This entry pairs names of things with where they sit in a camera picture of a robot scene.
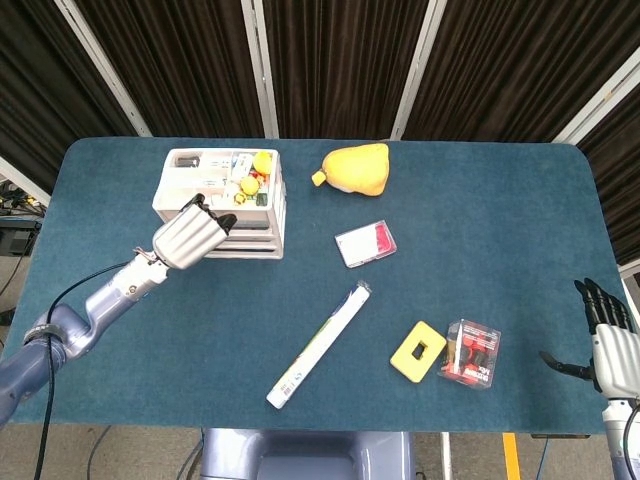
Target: yellow plush toy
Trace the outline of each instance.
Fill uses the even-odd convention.
[[[381,195],[389,178],[389,147],[373,143],[334,150],[324,158],[322,168],[311,176],[316,187],[329,185],[351,193]]]

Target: robotic arm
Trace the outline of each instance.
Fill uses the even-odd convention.
[[[547,352],[540,352],[540,356],[560,373],[593,381],[595,389],[608,399],[609,406],[602,417],[614,477],[635,480],[640,478],[640,335],[627,308],[617,298],[588,278],[584,283],[575,281],[575,286],[582,295],[591,333],[590,366],[564,364]],[[631,418],[634,409],[635,418]]]
[[[55,371],[88,353],[105,330],[167,278],[170,268],[185,269],[223,242],[236,223],[235,215],[216,217],[196,195],[153,236],[153,251],[136,249],[135,258],[86,301],[89,321],[68,305],[44,313],[24,337],[24,346],[0,362],[0,427],[18,403],[42,388],[49,379],[46,336],[51,337]]]

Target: red card package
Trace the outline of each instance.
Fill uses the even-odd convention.
[[[469,320],[449,325],[447,350],[439,375],[471,388],[491,386],[500,332]]]
[[[386,257],[397,250],[384,220],[336,235],[336,243],[349,268]]]

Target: blue table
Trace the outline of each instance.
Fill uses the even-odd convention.
[[[53,421],[326,430],[602,431],[604,400],[544,365],[586,363],[573,279],[623,297],[588,163],[547,144],[391,142],[379,198],[312,186],[334,140],[94,138],[67,152],[7,353],[67,285],[150,247],[151,201],[175,147],[280,151],[287,184],[281,261],[204,260],[171,272],[87,357],[57,377]],[[385,219],[398,251],[347,269],[334,235]],[[294,397],[265,396],[358,280],[371,299]],[[74,291],[83,299],[100,280]],[[418,320],[467,318],[502,331],[493,387],[430,371],[407,381],[389,358]],[[40,422],[46,391],[14,420]]]

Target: small yellow ball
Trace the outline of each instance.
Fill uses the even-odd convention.
[[[262,175],[271,175],[271,154],[269,152],[258,152],[253,157],[253,168]]]
[[[258,189],[260,188],[260,182],[258,182],[258,180],[256,180],[254,177],[249,175],[248,177],[244,177],[240,181],[240,188],[244,193],[246,193],[249,196],[255,195],[258,192]]]

